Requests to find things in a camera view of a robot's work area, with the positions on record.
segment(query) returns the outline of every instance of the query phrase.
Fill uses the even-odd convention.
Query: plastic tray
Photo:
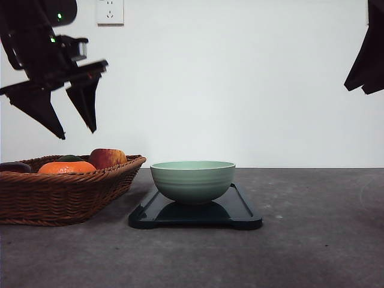
[[[156,187],[129,215],[129,226],[153,229],[162,226],[229,226],[252,230],[263,225],[262,217],[253,209],[237,183],[214,201],[204,205],[184,205],[163,196]]]

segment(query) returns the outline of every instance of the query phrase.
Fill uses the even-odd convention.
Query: dark fruit
[[[59,159],[56,160],[56,162],[80,162],[80,161],[84,161],[84,160],[81,159],[79,156],[75,156],[75,155],[61,156]]]
[[[0,172],[31,173],[30,165],[21,162],[4,162],[0,164]]]

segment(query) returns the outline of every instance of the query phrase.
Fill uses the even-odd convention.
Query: ceramic bowl
[[[159,192],[183,204],[204,204],[223,195],[231,185],[235,164],[219,161],[178,161],[153,164]]]

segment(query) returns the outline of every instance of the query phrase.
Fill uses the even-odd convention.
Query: woven basket
[[[127,192],[146,161],[141,155],[132,155],[125,164],[94,172],[36,173],[59,157],[20,161],[30,165],[33,173],[0,172],[1,224],[65,226],[85,222]]]

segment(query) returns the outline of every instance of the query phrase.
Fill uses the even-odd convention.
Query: robotic arm
[[[60,139],[65,133],[51,105],[53,90],[66,90],[87,127],[96,130],[95,92],[107,61],[79,67],[86,59],[86,38],[55,35],[52,27],[70,24],[76,0],[0,0],[0,39],[8,60],[28,81],[3,87],[10,103],[43,124]]]

